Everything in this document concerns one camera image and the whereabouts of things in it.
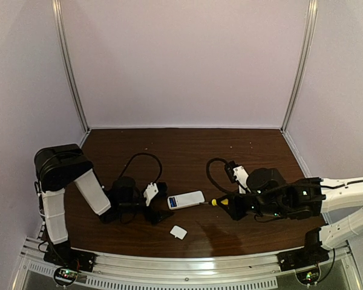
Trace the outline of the white battery cover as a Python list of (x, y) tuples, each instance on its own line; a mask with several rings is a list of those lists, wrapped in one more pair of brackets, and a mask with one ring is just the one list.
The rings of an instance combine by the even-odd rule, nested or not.
[(180, 239), (180, 240), (183, 240), (186, 235), (187, 235), (187, 231), (182, 228), (182, 227), (179, 227), (178, 225), (174, 225), (172, 227), (172, 229), (170, 230), (169, 232), (174, 238), (176, 239)]

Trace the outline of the blue battery in remote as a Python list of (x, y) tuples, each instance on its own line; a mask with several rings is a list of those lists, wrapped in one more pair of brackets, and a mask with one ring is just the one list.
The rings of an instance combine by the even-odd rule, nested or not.
[(170, 197), (168, 199), (168, 201), (169, 201), (169, 208), (170, 209), (177, 207), (177, 202), (176, 202), (175, 198)]

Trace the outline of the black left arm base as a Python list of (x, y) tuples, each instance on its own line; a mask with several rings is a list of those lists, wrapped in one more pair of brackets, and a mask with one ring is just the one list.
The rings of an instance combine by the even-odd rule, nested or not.
[(53, 280), (64, 289), (71, 286), (82, 272), (92, 272), (96, 255), (92, 252), (75, 250), (70, 241), (53, 244), (48, 241), (44, 254), (44, 261), (52, 263), (57, 268), (53, 273)]

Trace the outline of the left aluminium corner post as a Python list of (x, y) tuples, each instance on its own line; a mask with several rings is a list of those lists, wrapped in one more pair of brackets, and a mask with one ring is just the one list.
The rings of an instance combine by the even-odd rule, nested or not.
[(83, 132), (87, 133), (90, 130), (88, 125), (85, 112), (82, 106), (82, 102), (80, 100), (79, 91), (77, 88), (74, 70), (71, 63), (71, 57), (69, 52), (68, 41), (65, 32), (64, 26), (64, 17), (62, 12), (62, 1), (61, 0), (52, 0), (52, 9), (54, 15), (54, 21), (56, 25), (57, 38), (60, 46), (60, 51), (62, 55), (62, 61), (64, 66), (64, 71), (66, 74), (68, 87), (71, 93), (71, 97), (73, 99), (74, 108), (76, 110), (77, 116), (79, 118), (80, 125), (82, 127)]

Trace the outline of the aluminium front rail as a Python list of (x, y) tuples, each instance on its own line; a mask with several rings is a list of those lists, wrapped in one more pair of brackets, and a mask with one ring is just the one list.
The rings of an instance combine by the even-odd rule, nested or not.
[[(46, 288), (64, 289), (54, 283), (58, 266), (43, 260), (40, 241), (27, 238), (20, 253), (20, 264), (10, 289), (35, 289), (26, 278), (42, 275)], [(363, 289), (348, 245), (336, 250), (321, 266), (322, 278), (316, 286), (302, 285), (296, 274), (305, 270), (280, 270), (278, 252), (211, 258), (153, 258), (96, 252), (92, 272), (81, 271), (66, 289), (74, 286), (90, 289)]]

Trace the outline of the aluminium corner post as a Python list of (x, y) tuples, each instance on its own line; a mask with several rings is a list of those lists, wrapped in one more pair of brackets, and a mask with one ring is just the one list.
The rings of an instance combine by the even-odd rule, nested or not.
[(301, 85), (303, 82), (303, 78), (305, 76), (306, 71), (306, 65), (307, 61), (310, 55), (310, 51), (312, 48), (313, 38), (315, 35), (315, 28), (316, 28), (316, 22), (318, 17), (318, 1), (317, 0), (310, 0), (308, 9), (307, 9), (307, 15), (306, 15), (306, 21), (305, 21), (305, 28), (304, 28), (304, 35), (301, 45), (301, 51), (299, 54), (299, 60), (298, 60), (298, 66), (295, 73), (295, 78), (289, 98), (289, 102), (287, 105), (286, 113), (284, 116), (283, 123), (281, 125), (281, 132), (284, 134), (289, 127), (289, 123), (291, 120), (291, 117), (293, 115), (296, 101), (299, 96), (299, 92), (301, 89)]
[(52, 0), (52, 9), (54, 15), (54, 21), (56, 25), (57, 38), (60, 46), (60, 51), (62, 55), (62, 61), (64, 66), (64, 71), (66, 74), (68, 87), (71, 93), (71, 97), (73, 99), (74, 108), (76, 110), (77, 116), (79, 118), (80, 125), (82, 127), (83, 132), (87, 133), (90, 130), (88, 125), (85, 112), (82, 106), (82, 102), (80, 100), (79, 91), (77, 88), (74, 70), (71, 63), (71, 57), (69, 52), (68, 41), (65, 32), (64, 26), (64, 17), (62, 12), (62, 1), (61, 0)]

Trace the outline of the right aluminium corner post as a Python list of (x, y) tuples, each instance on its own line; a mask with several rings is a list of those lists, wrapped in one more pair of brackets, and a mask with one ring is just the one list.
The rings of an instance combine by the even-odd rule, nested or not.
[(289, 98), (289, 102), (287, 105), (286, 113), (284, 116), (283, 123), (281, 125), (281, 132), (284, 134), (289, 127), (289, 123), (291, 120), (291, 117), (293, 115), (296, 101), (299, 96), (299, 92), (301, 89), (301, 85), (303, 82), (303, 78), (305, 76), (306, 71), (306, 65), (307, 61), (310, 55), (310, 51), (312, 48), (313, 38), (315, 35), (315, 28), (316, 28), (316, 22), (318, 17), (318, 1), (317, 0), (310, 0), (308, 9), (307, 9), (307, 15), (306, 15), (306, 21), (305, 21), (305, 28), (304, 28), (304, 35), (301, 45), (301, 51), (299, 54), (299, 60), (298, 60), (298, 66), (295, 73), (295, 78)]

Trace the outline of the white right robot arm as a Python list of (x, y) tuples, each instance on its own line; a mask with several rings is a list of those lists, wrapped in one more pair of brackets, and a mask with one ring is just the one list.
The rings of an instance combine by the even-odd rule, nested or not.
[(240, 192), (230, 192), (211, 203), (233, 220), (252, 214), (272, 221), (302, 220), (343, 208), (358, 211), (306, 234), (304, 249), (330, 251), (363, 232), (363, 177), (350, 179), (303, 178), (288, 183), (275, 169), (256, 169), (247, 178), (234, 176)]

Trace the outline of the white remote control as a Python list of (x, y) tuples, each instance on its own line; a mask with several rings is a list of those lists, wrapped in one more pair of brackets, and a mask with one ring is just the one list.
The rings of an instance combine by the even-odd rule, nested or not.
[[(176, 202), (177, 202), (177, 207), (176, 208), (169, 208), (169, 201), (168, 199), (172, 197), (175, 198)], [(201, 202), (204, 202), (205, 198), (203, 195), (202, 191), (194, 191), (194, 192), (188, 192), (188, 193), (182, 193), (179, 195), (174, 195), (174, 196), (169, 196), (167, 198), (167, 203), (168, 203), (168, 208), (170, 210), (179, 210), (182, 208), (188, 208), (188, 207), (193, 207), (196, 205), (200, 205)]]

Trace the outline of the yellow handled screwdriver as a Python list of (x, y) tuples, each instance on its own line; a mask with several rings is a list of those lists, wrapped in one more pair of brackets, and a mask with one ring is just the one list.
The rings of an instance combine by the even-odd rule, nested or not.
[(217, 206), (217, 200), (216, 199), (211, 199), (210, 201), (204, 201), (201, 202), (200, 205), (210, 205), (210, 206)]

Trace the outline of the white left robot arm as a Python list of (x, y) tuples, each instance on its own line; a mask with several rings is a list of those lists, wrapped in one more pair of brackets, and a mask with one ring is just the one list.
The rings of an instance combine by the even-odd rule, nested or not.
[(65, 189), (74, 184), (92, 211), (104, 224), (122, 221), (124, 214), (142, 213), (145, 220), (157, 225), (173, 214), (156, 209), (151, 202), (167, 197), (168, 186), (155, 178), (139, 190), (133, 178), (121, 173), (106, 190), (100, 183), (93, 163), (77, 144), (47, 147), (34, 157), (36, 193), (41, 203), (41, 217), (50, 242), (58, 245), (69, 240), (65, 223)]

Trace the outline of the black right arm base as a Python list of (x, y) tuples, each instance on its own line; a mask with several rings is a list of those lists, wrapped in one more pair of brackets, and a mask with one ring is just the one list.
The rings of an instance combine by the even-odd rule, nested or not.
[(316, 228), (306, 233), (305, 244), (302, 248), (282, 251), (276, 255), (281, 272), (309, 267), (309, 269), (295, 273), (300, 284), (305, 286), (319, 283), (321, 280), (320, 263), (329, 259), (329, 250), (322, 247), (320, 231), (321, 228)]

